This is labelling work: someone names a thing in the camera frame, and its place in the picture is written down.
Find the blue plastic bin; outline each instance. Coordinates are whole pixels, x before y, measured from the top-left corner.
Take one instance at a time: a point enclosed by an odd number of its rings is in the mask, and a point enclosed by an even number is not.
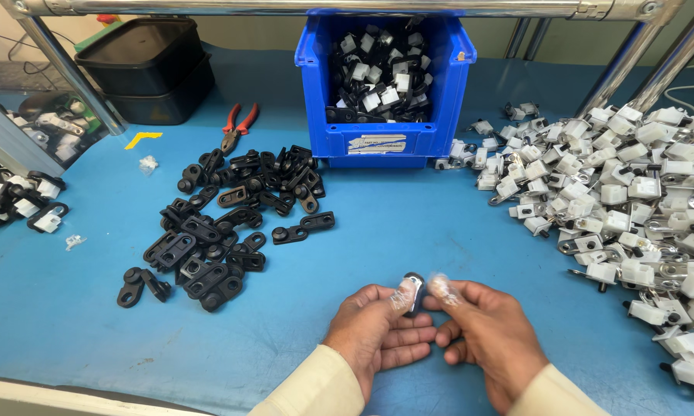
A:
[[[449,155],[452,137],[460,115],[462,96],[467,81],[468,65],[476,61],[476,49],[457,18],[429,17],[420,23],[418,31],[429,41],[427,56],[432,60],[427,71],[434,81],[428,97],[434,108],[428,123],[364,123],[327,124],[324,107],[333,87],[329,85],[328,55],[332,42],[355,26],[375,24],[384,28],[396,18],[346,17],[312,15],[308,18],[295,54],[296,66],[301,67],[305,94],[311,151],[318,158],[328,158],[333,167],[426,167],[428,158]],[[457,59],[464,52],[464,61]],[[369,148],[350,154],[350,141],[372,135],[403,135],[396,140],[402,150],[386,153],[366,153]]]

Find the bin label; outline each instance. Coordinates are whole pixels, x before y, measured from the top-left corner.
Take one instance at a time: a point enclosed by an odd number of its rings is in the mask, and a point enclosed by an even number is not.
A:
[[[349,141],[349,155],[368,153],[403,152],[406,149],[406,135],[402,134],[364,134]]]

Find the hand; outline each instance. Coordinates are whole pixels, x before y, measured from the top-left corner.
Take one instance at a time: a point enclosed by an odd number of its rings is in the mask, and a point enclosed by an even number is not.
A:
[[[429,354],[437,329],[431,316],[402,317],[416,287],[404,279],[397,289],[370,284],[344,299],[331,320],[323,344],[336,350],[352,368],[365,404],[376,372],[411,364]]]
[[[448,364],[478,364],[485,373],[493,408],[506,414],[532,379],[549,363],[518,300],[467,280],[438,275],[427,290],[424,308],[444,310],[452,319],[437,330],[436,343]],[[450,342],[458,337],[462,341]]]

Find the pliers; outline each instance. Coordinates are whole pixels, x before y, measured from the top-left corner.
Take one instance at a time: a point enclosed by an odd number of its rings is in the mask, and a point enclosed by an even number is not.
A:
[[[225,134],[225,136],[223,136],[223,140],[221,141],[221,151],[223,152],[223,156],[228,156],[229,153],[234,150],[234,147],[237,146],[237,142],[239,141],[239,137],[249,134],[250,126],[255,120],[257,120],[257,116],[259,116],[259,106],[257,103],[254,103],[252,110],[249,112],[249,116],[247,116],[244,121],[239,123],[237,128],[234,128],[234,122],[241,109],[242,105],[239,103],[237,103],[237,105],[231,109],[231,112],[229,113],[229,122],[227,123],[226,127],[223,128],[223,133]]]

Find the blue workbench surface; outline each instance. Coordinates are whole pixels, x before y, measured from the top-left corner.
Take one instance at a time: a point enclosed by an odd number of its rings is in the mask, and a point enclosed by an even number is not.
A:
[[[473,186],[476,174],[469,169],[322,168],[327,197],[321,210],[333,210],[336,227],[273,246],[270,231],[297,224],[304,213],[295,207],[281,218],[266,210],[260,228],[268,237],[261,249],[266,269],[248,273],[231,302],[211,314],[179,288],[165,304],[145,289],[137,306],[120,308],[123,273],[147,266],[142,253],[163,233],[157,213],[186,196],[176,190],[180,173],[219,145],[233,103],[246,112],[258,101],[261,113],[232,156],[250,148],[277,154],[281,146],[309,146],[291,52],[216,50],[212,62],[217,89],[189,122],[132,125],[122,136],[102,139],[66,172],[69,188],[59,200],[72,212],[58,231],[40,235],[25,221],[0,229],[0,377],[244,414],[321,341],[346,296],[368,283],[395,286],[408,271],[442,271],[517,297],[550,360],[606,411],[694,415],[694,389],[676,386],[658,369],[672,358],[650,342],[648,326],[628,319],[621,307],[636,292],[612,287],[602,295],[592,280],[567,273],[578,265],[555,249],[557,232],[533,238],[508,216],[508,205],[486,203],[491,193]],[[600,70],[479,59],[471,66],[459,127],[487,118],[500,129],[509,100],[533,100],[551,120],[571,116]],[[648,70],[637,68],[613,101],[622,104]],[[676,82],[694,83],[694,70]],[[138,132],[163,135],[124,150]],[[151,177],[138,169],[147,155],[160,164]],[[224,212],[215,203],[203,211]],[[66,252],[64,239],[72,234],[87,241]],[[436,323],[446,319],[433,315]],[[423,361],[376,376],[365,414],[495,412],[481,370],[448,366],[433,345]]]

